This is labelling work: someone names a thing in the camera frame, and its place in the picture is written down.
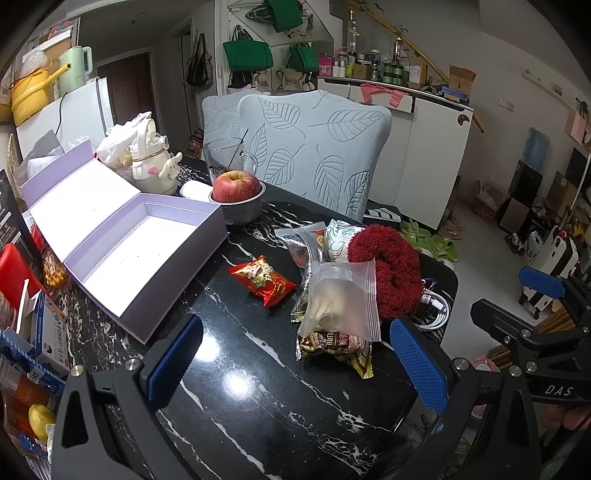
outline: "black marble table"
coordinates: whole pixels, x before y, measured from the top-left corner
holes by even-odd
[[[180,183],[207,181],[183,167]],[[330,355],[296,361],[297,324],[290,311],[297,293],[265,309],[261,299],[228,274],[228,267],[266,255],[299,285],[300,273],[275,228],[345,217],[285,190],[268,186],[261,217],[229,238],[180,296],[150,343],[141,345],[112,322],[79,288],[60,299],[68,320],[74,364],[95,371],[142,357],[183,314],[203,321],[203,343],[167,408],[157,413],[163,430],[203,479],[359,478],[392,445],[393,431],[416,393],[389,346],[374,344],[374,377],[362,380]],[[452,298],[457,278],[431,258],[424,277],[439,280]],[[121,449],[133,467],[150,475],[119,412],[110,412]]]

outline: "white suitcase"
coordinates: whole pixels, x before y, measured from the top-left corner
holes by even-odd
[[[542,250],[534,258],[530,267],[548,275],[567,278],[577,267],[579,254],[570,235],[562,238],[557,235],[557,231],[558,227],[556,226],[548,235]],[[519,303],[523,305],[526,301],[535,308],[534,319],[537,320],[540,318],[540,312],[552,299],[536,290],[524,287]]]

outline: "chair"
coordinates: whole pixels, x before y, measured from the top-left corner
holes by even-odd
[[[357,221],[392,115],[323,90],[249,95],[238,105],[256,176]]]
[[[206,144],[219,138],[242,138],[245,128],[238,119],[238,102],[246,95],[256,93],[256,90],[245,89],[229,95],[212,95],[203,99],[203,143]]]

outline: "yellow fruit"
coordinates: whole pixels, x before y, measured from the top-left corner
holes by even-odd
[[[45,405],[35,403],[29,408],[29,423],[33,429],[33,433],[42,442],[47,441],[47,432],[45,425],[48,423],[55,423],[56,415]]]

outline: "human hand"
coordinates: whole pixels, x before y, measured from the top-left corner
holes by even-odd
[[[549,430],[555,430],[561,425],[569,430],[574,430],[589,414],[591,414],[591,405],[581,407],[548,405],[542,414],[542,425]],[[580,429],[586,430],[590,422],[591,419],[587,420]]]

